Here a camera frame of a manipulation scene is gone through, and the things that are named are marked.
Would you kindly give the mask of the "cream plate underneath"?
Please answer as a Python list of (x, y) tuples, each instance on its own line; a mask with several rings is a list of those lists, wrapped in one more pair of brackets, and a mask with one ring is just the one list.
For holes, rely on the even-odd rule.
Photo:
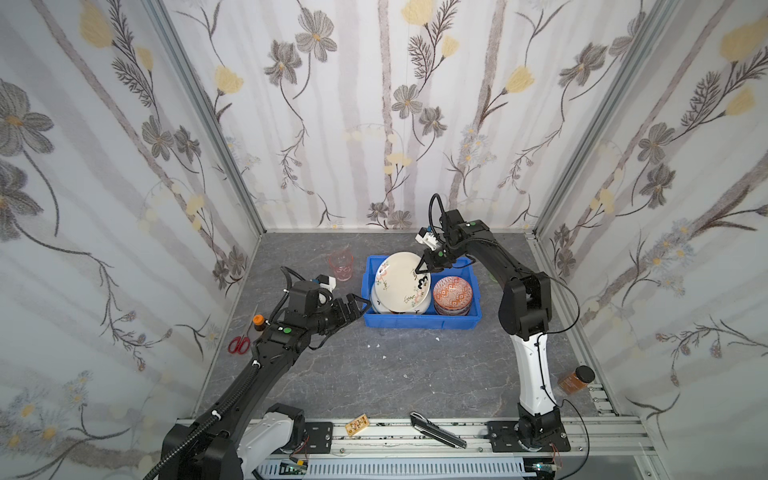
[(388, 256), (378, 267), (372, 289), (392, 311), (409, 311), (431, 296), (431, 274), (417, 275), (421, 257), (411, 252)]

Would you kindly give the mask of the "orange blue patterned bowl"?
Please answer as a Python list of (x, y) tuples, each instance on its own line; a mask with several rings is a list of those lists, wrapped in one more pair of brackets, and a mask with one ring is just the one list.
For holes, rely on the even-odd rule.
[(464, 316), (472, 305), (474, 291), (471, 284), (459, 276), (439, 279), (432, 290), (435, 311), (443, 316)]

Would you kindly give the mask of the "pink transparent cup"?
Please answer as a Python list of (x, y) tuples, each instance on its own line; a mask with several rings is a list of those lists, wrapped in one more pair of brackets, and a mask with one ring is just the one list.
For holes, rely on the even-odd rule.
[(349, 248), (332, 251), (327, 257), (333, 276), (338, 282), (352, 278), (354, 272), (354, 256)]

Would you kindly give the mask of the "watermelon pattern plate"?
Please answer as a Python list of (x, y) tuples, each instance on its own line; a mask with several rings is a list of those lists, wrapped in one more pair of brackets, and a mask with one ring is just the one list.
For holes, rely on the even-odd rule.
[(379, 299), (376, 291), (374, 289), (370, 292), (370, 300), (372, 303), (372, 308), (377, 314), (384, 314), (384, 315), (422, 315), (427, 312), (431, 305), (432, 297), (426, 296), (423, 301), (417, 305), (414, 309), (411, 309), (409, 311), (392, 311), (389, 308), (387, 308)]

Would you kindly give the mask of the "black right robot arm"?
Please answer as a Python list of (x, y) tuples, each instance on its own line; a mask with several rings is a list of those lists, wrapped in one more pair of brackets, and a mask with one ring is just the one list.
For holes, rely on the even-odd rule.
[(512, 339), (519, 374), (517, 441), (531, 452), (546, 447), (569, 451), (546, 358), (552, 279), (517, 260), (483, 221), (466, 220), (459, 210), (447, 210), (439, 194), (432, 195), (429, 205), (428, 226), (416, 236), (425, 250), (415, 272), (440, 273), (466, 257), (491, 273), (502, 289), (498, 319)]

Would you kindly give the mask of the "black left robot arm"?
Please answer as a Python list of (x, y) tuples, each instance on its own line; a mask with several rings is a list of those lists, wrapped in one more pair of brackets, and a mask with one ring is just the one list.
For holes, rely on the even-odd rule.
[(243, 479), (246, 460), (238, 451), (256, 407), (314, 336), (329, 339), (371, 308), (354, 293), (336, 297), (330, 276), (308, 280), (289, 267), (280, 270), (286, 280), (283, 296), (264, 332), (249, 344), (251, 359), (210, 408), (189, 425), (173, 426), (146, 479)]

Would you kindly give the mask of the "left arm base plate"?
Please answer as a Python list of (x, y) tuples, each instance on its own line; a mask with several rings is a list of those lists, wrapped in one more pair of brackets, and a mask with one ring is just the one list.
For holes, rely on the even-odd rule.
[(304, 438), (295, 454), (329, 454), (332, 448), (334, 424), (332, 422), (308, 422), (305, 424)]

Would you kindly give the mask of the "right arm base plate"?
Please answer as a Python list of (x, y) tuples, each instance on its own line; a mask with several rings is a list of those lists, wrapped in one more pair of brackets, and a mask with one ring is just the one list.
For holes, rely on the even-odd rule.
[(554, 453), (571, 450), (568, 435), (562, 426), (549, 428), (523, 420), (489, 421), (486, 427), (487, 438), (494, 453)]

